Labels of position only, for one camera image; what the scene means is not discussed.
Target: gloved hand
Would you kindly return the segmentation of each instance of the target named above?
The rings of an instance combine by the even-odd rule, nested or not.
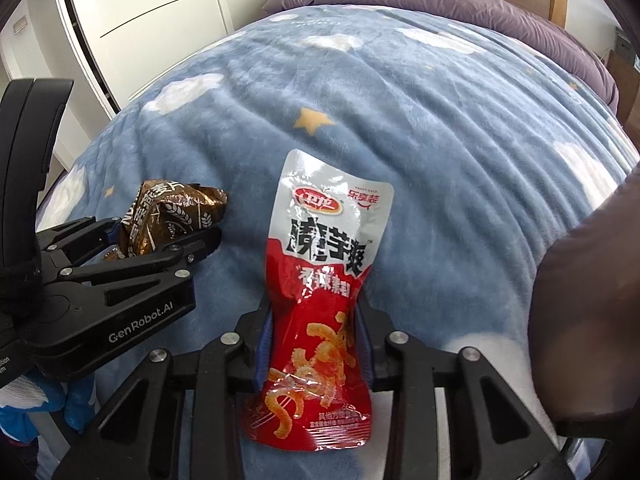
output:
[[[0,430],[8,437],[29,444],[38,430],[28,412],[57,412],[64,409],[66,423],[82,431],[95,414],[94,375],[67,385],[46,379],[36,369],[0,388]]]

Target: white wardrobe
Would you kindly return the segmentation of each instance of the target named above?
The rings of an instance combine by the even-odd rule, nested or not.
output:
[[[172,66],[262,16],[267,0],[71,0],[120,108]]]

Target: red snack bag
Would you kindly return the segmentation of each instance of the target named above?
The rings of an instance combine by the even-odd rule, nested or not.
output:
[[[371,403],[356,360],[353,311],[393,194],[391,184],[289,152],[267,243],[270,370],[242,416],[250,438],[306,451],[369,439]]]

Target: silver bolt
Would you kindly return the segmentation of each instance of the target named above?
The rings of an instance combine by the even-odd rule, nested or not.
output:
[[[167,355],[168,354],[164,348],[156,348],[149,352],[149,360],[152,363],[161,363],[166,359]]]
[[[235,332],[226,332],[220,336],[223,345],[235,345],[240,341],[240,336]]]
[[[409,336],[401,330],[396,330],[389,334],[389,341],[396,343],[397,345],[403,345],[409,341]]]
[[[482,357],[482,354],[477,348],[473,346],[468,346],[462,349],[462,357],[467,361],[479,361]]]

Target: brown snack package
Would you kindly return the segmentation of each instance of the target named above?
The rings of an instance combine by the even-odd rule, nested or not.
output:
[[[226,193],[215,187],[145,180],[122,219],[118,248],[125,256],[139,256],[178,236],[212,227],[222,220],[226,201]]]

